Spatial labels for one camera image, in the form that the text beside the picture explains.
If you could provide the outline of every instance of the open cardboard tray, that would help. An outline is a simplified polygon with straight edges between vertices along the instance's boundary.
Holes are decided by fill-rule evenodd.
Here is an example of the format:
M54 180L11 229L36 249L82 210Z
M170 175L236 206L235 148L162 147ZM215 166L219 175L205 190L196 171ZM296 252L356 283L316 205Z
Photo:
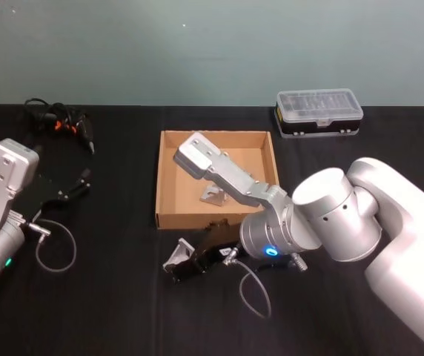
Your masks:
M201 202L205 188L213 184L196 180L180 168L173 156L194 131L162 131L159 146L156 186L156 225L158 228L205 228L212 222L227 219L240 223L249 213L262 210L241 205L228 197L223 206ZM200 131L254 179L278 185L271 135L265 131Z

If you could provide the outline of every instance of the clear plastic case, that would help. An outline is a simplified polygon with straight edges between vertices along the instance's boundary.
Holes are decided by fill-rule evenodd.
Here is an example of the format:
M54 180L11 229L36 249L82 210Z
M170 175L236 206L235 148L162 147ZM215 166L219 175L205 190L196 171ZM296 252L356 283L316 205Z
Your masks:
M352 135L363 118L350 89L281 91L275 114L283 137Z

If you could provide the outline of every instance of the white robotic arm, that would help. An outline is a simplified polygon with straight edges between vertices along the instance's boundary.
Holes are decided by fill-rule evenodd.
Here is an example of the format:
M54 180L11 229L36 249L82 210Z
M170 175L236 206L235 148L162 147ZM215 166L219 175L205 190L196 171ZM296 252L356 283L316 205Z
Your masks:
M35 151L11 140L0 141L0 273L24 243L24 227L49 236L50 231L11 210L13 199L32 181L39 162Z
M324 245L334 260L367 257L381 238L391 242L365 274L374 292L424 340L424 193L376 159L356 160L347 174L328 168L289 197L279 186L253 180L212 142L193 134L175 161L196 179L214 181L242 204L264 211L242 222L240 240L255 258Z

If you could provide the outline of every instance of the black table cloth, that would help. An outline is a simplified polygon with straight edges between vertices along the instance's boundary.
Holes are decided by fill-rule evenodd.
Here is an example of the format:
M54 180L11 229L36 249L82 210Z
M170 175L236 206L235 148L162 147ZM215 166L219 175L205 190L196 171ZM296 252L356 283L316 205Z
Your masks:
M92 171L90 194L51 214L74 233L76 264L48 274L36 264L36 241L24 244L0 277L0 355L424 355L424 343L368 287L368 260L337 263L321 248L303 254L303 274L262 272L270 320L242 304L238 267L179 285L162 270L177 240L193 233L154 226L161 130L271 131L288 192L361 156L387 162L424 190L424 108L363 109L356 136L292 140L278 135L272 108L85 106L95 156L71 138L37 142L39 173L54 182L69 185ZM21 112L0 105L0 139L25 138ZM252 285L246 290L262 303Z

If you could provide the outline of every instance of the gray wall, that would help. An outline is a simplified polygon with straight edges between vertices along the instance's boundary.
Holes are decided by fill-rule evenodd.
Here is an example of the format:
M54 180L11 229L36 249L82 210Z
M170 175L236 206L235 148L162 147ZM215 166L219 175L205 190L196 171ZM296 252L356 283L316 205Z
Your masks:
M0 0L0 103L424 105L423 0Z

